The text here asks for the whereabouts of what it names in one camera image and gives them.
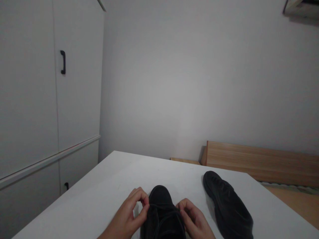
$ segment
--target shoe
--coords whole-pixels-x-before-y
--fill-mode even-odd
[[[142,239],[186,239],[179,209],[164,186],[153,188],[149,195],[150,208],[142,226]]]
[[[224,239],[253,239],[253,218],[233,187],[213,171],[204,174],[203,184]]]

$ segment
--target cabinet handle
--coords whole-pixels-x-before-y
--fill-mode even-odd
[[[61,55],[63,56],[63,70],[61,70],[61,74],[65,75],[66,73],[66,68],[65,68],[65,51],[60,51]]]
[[[65,183],[64,186],[66,186],[66,190],[69,190],[69,183]]]

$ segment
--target cabinet door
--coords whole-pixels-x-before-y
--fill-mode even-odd
[[[0,179],[58,153],[50,0],[0,1]]]
[[[97,0],[53,0],[53,8],[59,149],[63,151],[99,135],[104,12]]]
[[[61,194],[67,191],[66,183],[69,188],[72,187],[97,165],[98,152],[99,141],[97,140],[60,159]]]
[[[0,190],[0,238],[12,238],[60,196],[58,162]]]

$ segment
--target suede shoe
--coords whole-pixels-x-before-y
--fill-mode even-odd
[[[186,239],[185,227],[179,209],[164,186],[153,188],[149,195],[150,208],[142,227],[143,239]]]

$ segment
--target tabletop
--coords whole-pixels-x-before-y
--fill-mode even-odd
[[[113,151],[44,210],[14,239],[96,239],[137,187],[150,193],[164,185],[174,204],[190,199],[205,215],[217,239],[223,239],[202,178],[214,171],[228,181],[254,220],[256,239],[319,238],[319,231],[246,173]],[[137,215],[140,203],[134,209]],[[140,238],[138,230],[133,237]]]

